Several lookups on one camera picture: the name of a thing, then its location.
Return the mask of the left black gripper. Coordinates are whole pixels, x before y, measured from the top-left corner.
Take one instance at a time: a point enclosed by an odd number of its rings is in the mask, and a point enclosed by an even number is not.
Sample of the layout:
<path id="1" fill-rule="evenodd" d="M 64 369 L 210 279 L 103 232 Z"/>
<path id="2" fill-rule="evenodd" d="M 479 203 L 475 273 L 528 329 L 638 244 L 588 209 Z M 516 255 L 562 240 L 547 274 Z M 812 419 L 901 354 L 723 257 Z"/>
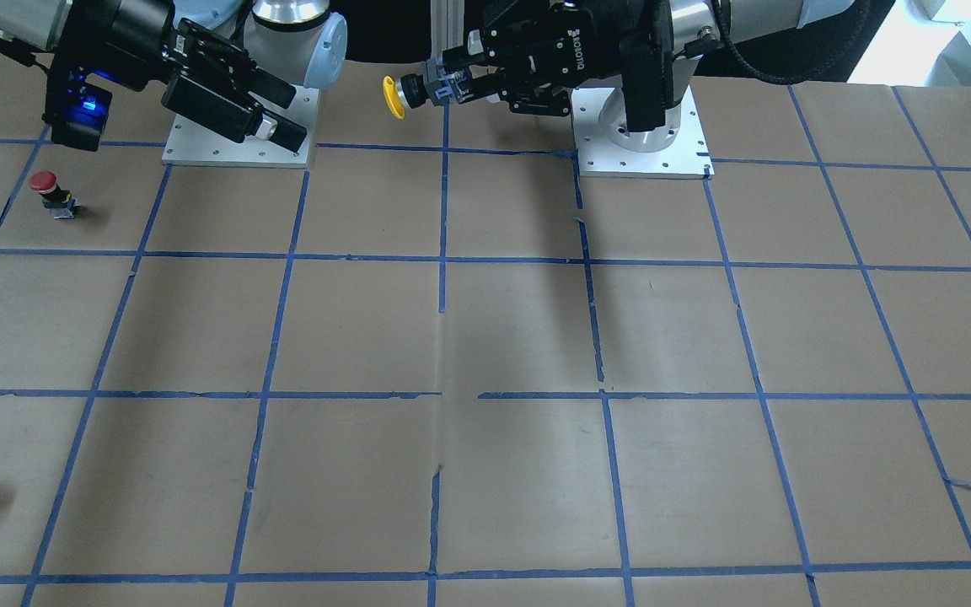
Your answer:
<path id="1" fill-rule="evenodd" d="M 625 129 L 654 131 L 672 104 L 669 1 L 577 1 L 579 83 L 620 77 Z M 490 1 L 462 45 L 428 59 L 429 77 L 456 83 L 458 105 L 489 100 L 513 114 L 570 116 L 569 89 L 510 77 L 570 77 L 571 7 L 563 1 Z M 473 69 L 485 74 L 474 76 Z"/>

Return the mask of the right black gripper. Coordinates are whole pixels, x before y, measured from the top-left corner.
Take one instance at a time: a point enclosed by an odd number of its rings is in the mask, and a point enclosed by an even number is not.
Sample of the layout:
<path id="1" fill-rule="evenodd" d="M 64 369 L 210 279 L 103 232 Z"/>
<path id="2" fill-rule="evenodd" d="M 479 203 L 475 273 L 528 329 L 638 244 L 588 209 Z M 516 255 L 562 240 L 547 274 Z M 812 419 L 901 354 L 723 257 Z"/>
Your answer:
<path id="1" fill-rule="evenodd" d="M 191 19 L 173 28 L 175 15 L 173 1 L 73 1 L 56 68 L 96 73 L 131 91 L 169 81 L 162 104 L 174 114 L 231 142 L 255 136 L 297 153 L 308 128 L 253 95 L 286 109 L 294 86 L 259 67 L 238 42 Z"/>

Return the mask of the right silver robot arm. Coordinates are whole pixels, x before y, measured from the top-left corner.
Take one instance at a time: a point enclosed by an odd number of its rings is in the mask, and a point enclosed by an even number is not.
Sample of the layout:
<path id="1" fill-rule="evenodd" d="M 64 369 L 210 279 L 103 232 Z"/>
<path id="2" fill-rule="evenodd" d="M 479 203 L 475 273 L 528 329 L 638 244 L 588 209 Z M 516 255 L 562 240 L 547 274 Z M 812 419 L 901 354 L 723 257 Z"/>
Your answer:
<path id="1" fill-rule="evenodd" d="M 0 1 L 0 53 L 43 67 L 42 120 L 51 141 L 96 151 L 112 93 L 91 74 L 140 92 L 165 86 L 162 105 L 232 143 L 266 141 L 299 153 L 311 127 L 292 118 L 305 89 L 330 89 L 346 61 L 348 26 L 327 1 L 233 1 L 181 14 L 173 1 Z"/>

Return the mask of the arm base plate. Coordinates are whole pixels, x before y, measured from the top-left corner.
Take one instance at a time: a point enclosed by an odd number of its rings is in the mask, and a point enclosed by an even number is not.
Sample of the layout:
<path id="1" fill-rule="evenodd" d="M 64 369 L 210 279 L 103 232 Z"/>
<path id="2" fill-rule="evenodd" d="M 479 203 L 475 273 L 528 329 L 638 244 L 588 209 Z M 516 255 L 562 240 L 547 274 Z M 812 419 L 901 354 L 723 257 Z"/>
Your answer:
<path id="1" fill-rule="evenodd" d="M 629 128 L 620 89 L 575 89 L 571 111 L 582 177 L 708 180 L 716 173 L 691 89 L 664 126 L 644 133 Z"/>
<path id="2" fill-rule="evenodd" d="M 176 115 L 162 160 L 176 166 L 306 169 L 321 92 L 296 86 L 287 108 L 250 92 L 212 91 L 175 74 L 163 103 Z"/>

